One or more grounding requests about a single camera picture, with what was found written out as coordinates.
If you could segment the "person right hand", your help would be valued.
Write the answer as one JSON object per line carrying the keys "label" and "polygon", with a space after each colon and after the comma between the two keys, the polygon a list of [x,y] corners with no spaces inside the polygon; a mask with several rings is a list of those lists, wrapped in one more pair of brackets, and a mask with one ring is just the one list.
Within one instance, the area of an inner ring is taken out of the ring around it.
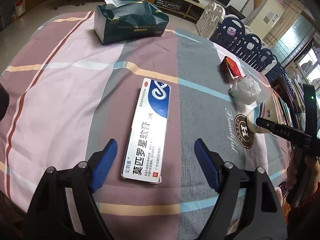
{"label": "person right hand", "polygon": [[[289,190],[293,189],[294,185],[297,182],[297,173],[298,168],[295,160],[296,154],[295,150],[292,150],[290,153],[290,162],[287,168],[287,187]],[[308,157],[305,158],[305,163],[307,167],[311,170],[311,175],[309,179],[309,183],[305,189],[305,192],[302,196],[302,200],[306,200],[312,197],[317,189],[319,183],[319,162],[316,157]]]}

